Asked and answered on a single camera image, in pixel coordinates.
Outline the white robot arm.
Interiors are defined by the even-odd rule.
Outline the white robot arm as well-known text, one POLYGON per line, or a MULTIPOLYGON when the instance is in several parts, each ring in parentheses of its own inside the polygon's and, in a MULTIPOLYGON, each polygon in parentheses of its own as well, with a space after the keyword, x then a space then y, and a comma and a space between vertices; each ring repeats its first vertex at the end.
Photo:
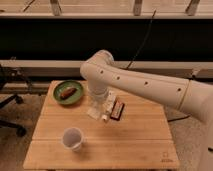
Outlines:
POLYGON ((99 50, 80 67, 88 91, 96 100, 107 98, 108 87, 190 114, 207 125, 197 171, 213 171, 213 85, 170 76, 128 71, 113 66, 107 50, 99 50))

